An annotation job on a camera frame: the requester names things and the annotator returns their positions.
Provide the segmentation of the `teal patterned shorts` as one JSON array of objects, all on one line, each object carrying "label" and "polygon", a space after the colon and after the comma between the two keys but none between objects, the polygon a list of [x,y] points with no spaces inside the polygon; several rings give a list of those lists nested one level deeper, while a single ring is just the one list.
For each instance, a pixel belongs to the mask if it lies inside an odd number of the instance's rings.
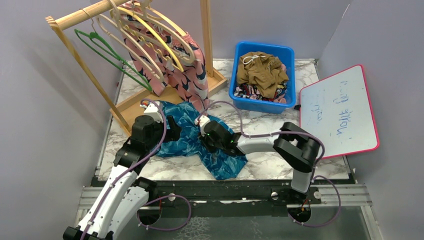
[{"label": "teal patterned shorts", "polygon": [[180,138],[177,141],[163,142],[156,153],[161,158],[198,156],[202,164],[216,180],[235,178],[248,163],[245,156],[229,156],[222,150],[209,152],[199,139],[200,130],[194,124],[199,112],[189,102],[173,104],[162,101],[162,111],[165,116],[173,116],[176,124],[181,127]]}]

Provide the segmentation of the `comic print shorts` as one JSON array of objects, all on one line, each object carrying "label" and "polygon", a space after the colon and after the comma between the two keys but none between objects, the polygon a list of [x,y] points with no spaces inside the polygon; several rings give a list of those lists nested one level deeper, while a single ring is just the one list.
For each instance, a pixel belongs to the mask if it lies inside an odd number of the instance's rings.
[{"label": "comic print shorts", "polygon": [[273,102],[276,91],[273,98],[267,98],[260,93],[259,89],[255,85],[243,83],[235,88],[233,95],[238,98]]}]

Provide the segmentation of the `yellow hanger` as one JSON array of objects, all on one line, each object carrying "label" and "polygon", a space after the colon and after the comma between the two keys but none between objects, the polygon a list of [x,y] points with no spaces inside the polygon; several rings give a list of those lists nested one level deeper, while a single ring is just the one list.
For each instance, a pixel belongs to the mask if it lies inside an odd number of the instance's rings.
[{"label": "yellow hanger", "polygon": [[[115,10],[117,12],[116,15],[117,15],[118,21],[121,21],[121,14],[125,13],[126,15],[130,15],[132,17],[132,19],[135,19],[137,22],[139,22],[141,25],[143,25],[154,36],[154,38],[157,40],[158,46],[164,48],[169,53],[170,57],[168,57],[168,60],[170,61],[170,63],[175,68],[179,69],[181,72],[184,70],[183,65],[181,64],[179,58],[175,55],[173,50],[165,43],[165,41],[161,38],[161,36],[148,23],[146,23],[143,19],[141,19],[135,13],[133,13],[132,11],[129,11],[126,8],[117,7],[117,8],[115,8]],[[143,42],[146,42],[147,44],[150,43],[146,40],[146,38],[144,38],[140,35],[139,31],[135,31],[128,24],[122,23],[121,25],[123,26],[123,28],[126,31],[131,33],[133,36],[137,37],[138,39],[141,39]]]}]

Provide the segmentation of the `pink floral shorts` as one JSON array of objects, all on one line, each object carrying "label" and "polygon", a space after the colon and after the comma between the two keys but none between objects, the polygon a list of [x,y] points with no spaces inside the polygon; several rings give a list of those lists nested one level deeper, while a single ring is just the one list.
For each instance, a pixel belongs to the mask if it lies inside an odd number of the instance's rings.
[{"label": "pink floral shorts", "polygon": [[164,81],[151,81],[153,93],[160,96],[167,87],[174,88],[183,101],[190,102],[197,110],[203,110],[209,104],[209,85],[206,72],[205,56],[204,64],[170,70],[161,69]]}]

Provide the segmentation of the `mustard brown shorts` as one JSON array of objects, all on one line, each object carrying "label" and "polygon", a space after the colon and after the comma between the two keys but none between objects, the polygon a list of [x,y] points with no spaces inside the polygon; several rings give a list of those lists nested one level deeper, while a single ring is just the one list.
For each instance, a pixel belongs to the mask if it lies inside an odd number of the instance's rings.
[{"label": "mustard brown shorts", "polygon": [[255,85],[266,98],[273,98],[277,85],[287,83],[287,68],[272,54],[252,51],[242,55],[237,65],[236,84]]}]

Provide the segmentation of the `green hanger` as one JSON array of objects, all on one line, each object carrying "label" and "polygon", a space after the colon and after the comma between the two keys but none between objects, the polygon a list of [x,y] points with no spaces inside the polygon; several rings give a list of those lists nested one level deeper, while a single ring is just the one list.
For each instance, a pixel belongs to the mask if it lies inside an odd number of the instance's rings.
[{"label": "green hanger", "polygon": [[[112,64],[115,68],[120,70],[122,73],[130,77],[133,81],[138,83],[140,86],[145,88],[148,91],[152,91],[152,87],[149,84],[149,81],[145,76],[140,74],[134,67],[132,67],[128,61],[123,59],[113,48],[112,46],[102,38],[98,33],[91,31],[89,33],[81,31],[79,29],[74,29],[74,33],[82,41],[87,47],[89,47],[92,51],[106,60],[108,63]],[[134,72],[138,78],[131,75],[127,72],[123,66],[129,68],[132,72]]]}]

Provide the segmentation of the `beige wooden hanger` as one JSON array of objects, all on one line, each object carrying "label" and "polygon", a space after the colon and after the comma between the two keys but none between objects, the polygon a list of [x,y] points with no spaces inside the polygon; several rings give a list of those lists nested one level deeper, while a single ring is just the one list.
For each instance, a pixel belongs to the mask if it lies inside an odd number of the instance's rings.
[{"label": "beige wooden hanger", "polygon": [[154,9],[151,7],[151,0],[144,0],[141,2],[135,1],[133,3],[134,6],[138,7],[139,9],[142,10],[143,13],[146,12],[146,10],[151,11],[152,13],[154,13],[154,15],[151,14],[147,14],[148,17],[152,17],[155,20],[161,20],[161,21],[165,21],[166,23],[168,23],[175,31],[177,31],[181,36],[186,36],[187,32],[184,31],[179,25],[177,25],[175,22],[173,22],[170,18],[168,18],[167,16],[165,16],[164,14],[162,14],[161,12],[159,12],[158,10]]},{"label": "beige wooden hanger", "polygon": [[132,62],[126,60],[115,51],[112,51],[111,55],[130,70],[129,73],[126,71],[124,73],[144,88],[149,88],[152,80],[162,83],[165,78],[160,67],[141,46],[137,37],[130,34],[121,25],[121,14],[114,1],[109,0],[108,3],[112,6],[109,16],[99,14],[95,17],[97,24],[105,34],[128,51]]},{"label": "beige wooden hanger", "polygon": [[[156,20],[150,16],[147,16],[147,14],[154,15],[154,13],[150,10],[146,10],[146,12],[143,13],[140,8],[133,4],[134,2],[141,1],[144,0],[127,1],[121,5],[118,5],[117,7],[125,8],[135,13],[138,17],[148,23],[172,49],[174,54],[179,58],[179,61],[181,62],[184,69],[188,67],[194,67],[196,65],[203,65],[205,63],[204,54],[197,42],[192,39],[189,33],[187,33],[186,36],[181,36],[167,22],[163,20]],[[136,37],[137,41],[153,58],[159,68],[169,69],[171,71],[177,69],[169,61],[169,53],[158,45],[159,43],[157,40],[143,25],[125,13],[122,13],[120,17],[122,21],[121,25],[129,25],[132,29],[138,31],[142,38],[146,38],[149,43],[146,43]]]}]

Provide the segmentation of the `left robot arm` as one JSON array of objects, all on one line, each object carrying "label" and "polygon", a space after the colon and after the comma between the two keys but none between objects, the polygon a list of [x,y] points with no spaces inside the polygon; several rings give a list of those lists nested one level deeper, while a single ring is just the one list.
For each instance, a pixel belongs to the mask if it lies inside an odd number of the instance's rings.
[{"label": "left robot arm", "polygon": [[139,174],[160,144],[177,141],[181,130],[171,115],[138,116],[94,204],[76,227],[66,228],[63,239],[116,240],[140,207],[157,200],[156,183]]}]

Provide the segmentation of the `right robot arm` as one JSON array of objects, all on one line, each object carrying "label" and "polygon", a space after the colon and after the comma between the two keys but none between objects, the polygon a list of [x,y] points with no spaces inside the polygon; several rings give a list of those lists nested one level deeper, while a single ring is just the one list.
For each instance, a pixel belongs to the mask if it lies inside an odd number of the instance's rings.
[{"label": "right robot arm", "polygon": [[325,152],[317,137],[292,122],[284,123],[278,132],[259,135],[231,133],[215,120],[197,120],[195,124],[200,129],[199,139],[211,153],[219,150],[232,157],[278,153],[293,168],[288,198],[296,204],[308,198],[316,162]]}]

